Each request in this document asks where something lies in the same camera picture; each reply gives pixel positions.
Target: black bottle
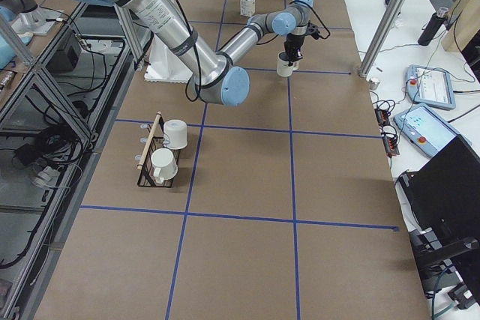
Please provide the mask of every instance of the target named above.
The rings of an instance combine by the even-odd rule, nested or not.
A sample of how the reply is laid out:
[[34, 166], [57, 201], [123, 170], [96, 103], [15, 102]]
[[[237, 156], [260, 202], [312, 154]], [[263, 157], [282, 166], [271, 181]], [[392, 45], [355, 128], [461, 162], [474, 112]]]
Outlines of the black bottle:
[[447, 20], [448, 11], [448, 8], [441, 7], [436, 11], [436, 13], [433, 13], [432, 17], [430, 18], [430, 22], [428, 22], [425, 30], [423, 33], [421, 33], [420, 38], [418, 39], [418, 43], [420, 45], [426, 46], [430, 44], [438, 29], [440, 29], [440, 26], [442, 26], [442, 24]]

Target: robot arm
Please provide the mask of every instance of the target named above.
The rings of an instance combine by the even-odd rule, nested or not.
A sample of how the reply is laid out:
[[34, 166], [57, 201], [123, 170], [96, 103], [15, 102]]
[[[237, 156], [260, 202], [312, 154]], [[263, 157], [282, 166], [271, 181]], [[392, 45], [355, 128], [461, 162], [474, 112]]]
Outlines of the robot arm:
[[35, 0], [0, 0], [0, 15], [8, 22], [20, 15], [28, 30], [45, 23], [45, 16]]
[[308, 32], [310, 6], [313, 0], [294, 0], [285, 10], [256, 15], [218, 52], [213, 51], [195, 29], [188, 29], [176, 6], [170, 0], [77, 0], [90, 4], [113, 5], [132, 10], [192, 72], [191, 87], [206, 103], [237, 106], [248, 95], [247, 72], [234, 64], [267, 33], [289, 35], [285, 47], [301, 57], [299, 42]]

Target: black wire rack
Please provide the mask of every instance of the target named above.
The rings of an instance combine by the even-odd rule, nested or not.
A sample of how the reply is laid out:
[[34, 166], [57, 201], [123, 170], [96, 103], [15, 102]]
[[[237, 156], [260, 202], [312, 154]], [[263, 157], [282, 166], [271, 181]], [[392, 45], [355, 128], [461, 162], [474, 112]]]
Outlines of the black wire rack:
[[[155, 181], [155, 177], [153, 176], [153, 171], [155, 168], [152, 165], [152, 162], [150, 160], [150, 157], [152, 156], [153, 152], [155, 150], [158, 150], [160, 148], [164, 147], [164, 119], [160, 115], [158, 119], [158, 126], [160, 126], [160, 129], [162, 131], [161, 136], [153, 136], [151, 138], [150, 144], [145, 144], [145, 147], [148, 146], [148, 151], [146, 153], [145, 160], [143, 164], [141, 165], [140, 169], [140, 176], [138, 177], [138, 181], [136, 182], [136, 185], [139, 187], [166, 187], [166, 188], [171, 188], [173, 185], [173, 181], [175, 180], [175, 177], [165, 180], [163, 183], [157, 183]], [[175, 161], [177, 164], [179, 163], [179, 158], [180, 158], [180, 150], [172, 150], [173, 156], [175, 158]]]

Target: white table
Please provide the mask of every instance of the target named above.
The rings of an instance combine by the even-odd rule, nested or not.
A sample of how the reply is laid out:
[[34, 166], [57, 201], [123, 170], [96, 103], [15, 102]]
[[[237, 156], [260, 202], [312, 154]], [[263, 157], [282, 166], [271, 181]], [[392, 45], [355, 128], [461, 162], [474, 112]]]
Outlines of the white table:
[[[352, 29], [355, 32], [355, 41], [357, 43], [360, 56], [363, 58], [364, 53], [375, 34], [378, 24], [385, 11], [385, 0], [345, 0], [346, 8], [349, 13]], [[389, 32], [388, 37], [383, 44], [382, 49], [390, 49], [393, 46], [403, 44], [417, 44], [417, 40], [422, 32], [422, 27], [428, 23], [435, 9], [429, 0], [406, 0], [401, 8], [401, 14], [396, 20], [396, 26]], [[473, 81], [472, 74], [468, 65], [465, 64], [463, 56], [459, 53], [446, 52], [442, 45], [439, 44], [441, 37], [432, 40], [429, 46], [405, 46], [395, 48], [387, 52], [381, 52], [376, 58], [375, 65], [368, 74], [370, 77], [377, 77], [381, 83], [375, 91], [380, 100], [393, 99], [399, 101], [404, 98], [402, 88], [405, 85], [405, 72], [409, 65], [427, 65], [428, 67], [442, 67], [451, 74], [461, 79]], [[454, 78], [454, 90], [466, 91], [480, 89], [478, 82], [468, 83], [456, 81]], [[446, 111], [435, 109], [445, 120], [450, 120], [465, 113], [480, 103], [480, 94], [462, 95], [456, 94], [456, 109]], [[392, 112], [393, 115], [398, 114], [412, 105], [408, 96], [398, 104]], [[460, 131], [466, 138], [472, 142], [473, 149], [480, 154], [480, 109], [476, 109], [470, 114], [458, 119], [452, 125]], [[399, 144], [400, 155], [392, 160], [391, 173], [396, 178], [405, 170], [419, 170], [429, 158], [424, 155], [416, 146], [410, 143], [405, 137]], [[409, 230], [418, 228], [412, 216], [410, 205], [403, 195], [403, 192], [397, 189], [400, 204], [403, 210], [403, 218]], [[450, 299], [446, 292], [449, 289], [442, 290], [436, 297], [436, 311], [450, 303]], [[454, 309], [441, 317], [444, 320], [478, 320], [480, 319], [480, 306], [475, 304], [468, 310]]]

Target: white mug on rack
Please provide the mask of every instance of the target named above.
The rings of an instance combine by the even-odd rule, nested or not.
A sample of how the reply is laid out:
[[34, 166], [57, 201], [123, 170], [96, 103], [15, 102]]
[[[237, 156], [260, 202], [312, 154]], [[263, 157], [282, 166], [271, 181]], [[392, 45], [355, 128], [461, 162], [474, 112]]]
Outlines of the white mug on rack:
[[187, 123], [173, 119], [165, 121], [163, 125], [163, 146], [172, 150], [183, 149], [187, 146]]
[[177, 175], [179, 167], [171, 150], [166, 148], [155, 150], [150, 156], [150, 161], [154, 168], [155, 182], [162, 184]]
[[288, 64], [288, 56], [285, 52], [279, 52], [277, 57], [277, 74], [283, 78], [292, 76], [294, 70], [299, 68], [299, 62], [295, 61], [293, 65]]

